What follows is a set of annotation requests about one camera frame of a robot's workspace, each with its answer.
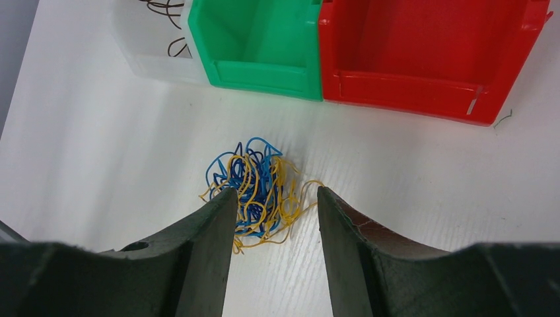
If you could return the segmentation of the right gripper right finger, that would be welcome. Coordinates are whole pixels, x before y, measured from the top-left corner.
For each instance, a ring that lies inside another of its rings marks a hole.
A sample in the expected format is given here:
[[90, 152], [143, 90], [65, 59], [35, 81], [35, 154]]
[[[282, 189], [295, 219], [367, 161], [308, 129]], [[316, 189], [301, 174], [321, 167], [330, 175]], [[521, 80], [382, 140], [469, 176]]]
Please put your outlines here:
[[334, 316], [558, 316], [559, 244], [483, 242], [447, 252], [317, 192]]

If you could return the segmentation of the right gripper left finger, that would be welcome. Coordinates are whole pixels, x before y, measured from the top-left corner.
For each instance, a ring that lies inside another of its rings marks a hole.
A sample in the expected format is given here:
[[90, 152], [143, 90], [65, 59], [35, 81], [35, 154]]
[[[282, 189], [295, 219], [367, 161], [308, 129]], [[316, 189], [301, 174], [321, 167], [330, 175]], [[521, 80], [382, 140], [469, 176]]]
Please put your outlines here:
[[220, 316], [238, 207], [223, 190], [119, 251], [1, 245], [2, 316]]

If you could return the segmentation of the red plastic bin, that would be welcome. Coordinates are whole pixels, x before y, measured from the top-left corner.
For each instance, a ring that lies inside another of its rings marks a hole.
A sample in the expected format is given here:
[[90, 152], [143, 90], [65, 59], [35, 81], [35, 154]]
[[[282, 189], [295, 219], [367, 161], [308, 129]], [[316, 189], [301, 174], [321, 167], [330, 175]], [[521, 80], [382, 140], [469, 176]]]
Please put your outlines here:
[[324, 98], [491, 125], [551, 16], [548, 1], [324, 1]]

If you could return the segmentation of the clear plastic bin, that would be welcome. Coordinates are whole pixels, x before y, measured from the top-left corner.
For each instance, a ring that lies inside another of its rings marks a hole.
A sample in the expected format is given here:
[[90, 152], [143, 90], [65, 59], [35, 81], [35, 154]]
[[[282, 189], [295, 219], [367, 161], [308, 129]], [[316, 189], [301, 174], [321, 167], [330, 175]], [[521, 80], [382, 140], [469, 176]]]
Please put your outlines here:
[[113, 1], [113, 35], [139, 76], [208, 85], [188, 17], [192, 1]]

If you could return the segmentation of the green plastic bin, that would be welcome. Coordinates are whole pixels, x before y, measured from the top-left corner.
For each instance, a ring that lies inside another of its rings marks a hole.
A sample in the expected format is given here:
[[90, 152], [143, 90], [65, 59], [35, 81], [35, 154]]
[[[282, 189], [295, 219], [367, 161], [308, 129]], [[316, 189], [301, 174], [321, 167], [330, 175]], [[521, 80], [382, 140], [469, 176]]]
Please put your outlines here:
[[188, 26], [210, 84], [321, 101], [321, 5], [308, 0], [193, 1]]

